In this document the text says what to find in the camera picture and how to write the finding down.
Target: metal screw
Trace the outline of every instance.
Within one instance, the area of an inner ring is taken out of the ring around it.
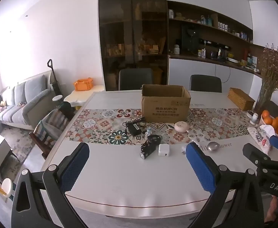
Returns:
[[[248,169],[248,173],[249,173],[250,175],[254,175],[254,174],[255,174],[254,170],[252,170],[252,169]]]
[[[54,171],[56,169],[56,165],[52,164],[48,167],[48,170]]]
[[[22,170],[22,175],[26,175],[28,173],[27,169]]]
[[[220,166],[219,166],[219,170],[222,170],[222,171],[226,171],[228,168],[225,166],[225,165],[223,165],[223,164],[221,164]]]

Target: gray sofa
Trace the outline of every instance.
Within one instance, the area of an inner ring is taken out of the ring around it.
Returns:
[[[36,125],[54,109],[50,89],[52,71],[47,71],[19,81],[14,87],[6,87],[1,96],[7,108],[0,112],[0,122],[13,127],[34,130]]]

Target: bowl of oranges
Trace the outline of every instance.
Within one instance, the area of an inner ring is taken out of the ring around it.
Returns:
[[[269,111],[264,110],[260,118],[260,125],[271,125],[274,128],[275,135],[278,137],[278,117],[273,117],[270,115]]]

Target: white power adapter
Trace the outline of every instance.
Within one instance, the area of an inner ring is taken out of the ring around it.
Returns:
[[[169,156],[170,155],[170,145],[169,144],[160,144],[158,150],[159,156]]]

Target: dining table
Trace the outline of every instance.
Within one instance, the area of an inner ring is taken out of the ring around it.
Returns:
[[[80,142],[89,145],[90,155],[73,188],[65,195],[72,206],[107,216],[150,219],[199,212],[210,196],[203,190],[182,147],[194,140],[217,165],[245,172],[256,166],[243,156],[242,148],[251,143],[250,119],[227,93],[189,91],[191,96],[186,122],[189,129],[179,133],[173,123],[141,123],[144,131],[161,136],[170,145],[170,155],[153,152],[140,157],[144,132],[137,136],[125,131],[125,122],[142,117],[141,90],[93,93],[60,136],[42,171],[58,165]],[[209,151],[210,141],[219,143]],[[278,161],[278,150],[269,152]],[[233,198],[230,191],[226,201]]]

